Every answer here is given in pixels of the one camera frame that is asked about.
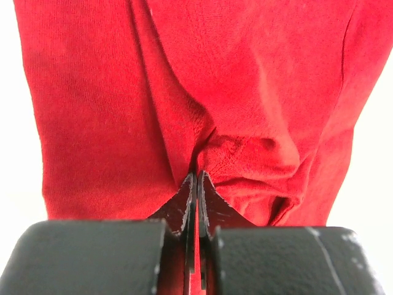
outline red t-shirt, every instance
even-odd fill
[[[257,225],[324,225],[393,45],[391,0],[15,8],[50,219],[143,219],[206,170]]]

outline white background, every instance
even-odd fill
[[[351,166],[329,217],[355,230],[393,294],[393,54],[356,125]],[[23,72],[14,5],[0,1],[0,273],[15,242],[46,218],[41,147]]]

